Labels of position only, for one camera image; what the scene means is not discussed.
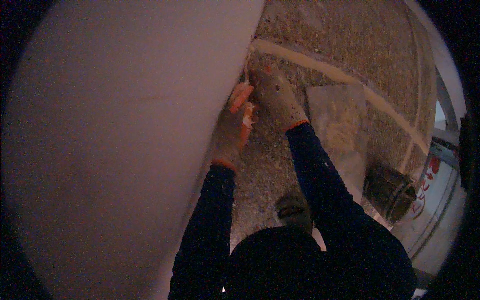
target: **black long-sleeve shirt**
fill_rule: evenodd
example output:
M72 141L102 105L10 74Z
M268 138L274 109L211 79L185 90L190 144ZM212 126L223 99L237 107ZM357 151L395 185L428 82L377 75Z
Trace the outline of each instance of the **black long-sleeve shirt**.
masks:
M411 262L398 239L353 201L310 124L286 133L297 178L327 252L297 228L268 228L229 257L234 171L211 166L175 258L169 299L410 299Z

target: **work glove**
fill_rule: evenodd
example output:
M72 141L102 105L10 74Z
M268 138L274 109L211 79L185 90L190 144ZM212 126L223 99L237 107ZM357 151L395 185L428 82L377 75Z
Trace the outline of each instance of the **work glove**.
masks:
M238 84L220 112L212 140L212 165L237 170L254 123L255 105L247 101L252 89L248 83Z
M283 131L309 122L305 111L295 100L285 74L275 66L250 71L255 98L274 119L276 127Z

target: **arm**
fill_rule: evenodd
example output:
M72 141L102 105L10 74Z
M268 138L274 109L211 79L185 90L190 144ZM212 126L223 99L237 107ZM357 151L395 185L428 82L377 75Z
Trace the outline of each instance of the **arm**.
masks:
M253 113L253 105L245 102L251 87L239 84L235 91L240 95L231 97L218 118L212 165L175 256L168 299L210 299L222 293L230 255L235 165L248 140Z
M411 297L416 279L402 244L353 201L310 124L286 133L300 187L337 266L339 280L352 294L379 298Z
M252 77L259 101L286 131L301 190L327 247L332 276L351 287L354 298L359 293L362 298L411 297L415 276L403 246L353 201L285 75L268 67L252 72Z
M169 299L221 294L230 254L234 175L227 167L210 167L175 256Z

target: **white wall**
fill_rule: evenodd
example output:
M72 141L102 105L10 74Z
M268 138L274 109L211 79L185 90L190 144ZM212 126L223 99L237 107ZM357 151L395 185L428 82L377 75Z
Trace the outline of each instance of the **white wall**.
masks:
M263 2L60 2L2 120L2 181L58 298L161 299Z

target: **orange glove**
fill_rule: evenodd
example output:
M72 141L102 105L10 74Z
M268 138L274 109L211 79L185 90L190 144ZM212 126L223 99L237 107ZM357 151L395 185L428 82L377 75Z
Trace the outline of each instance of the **orange glove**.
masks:
M253 87L238 84L230 100L222 109L213 136L213 165L222 165L236 171L240 152L248 141L255 105L248 102Z

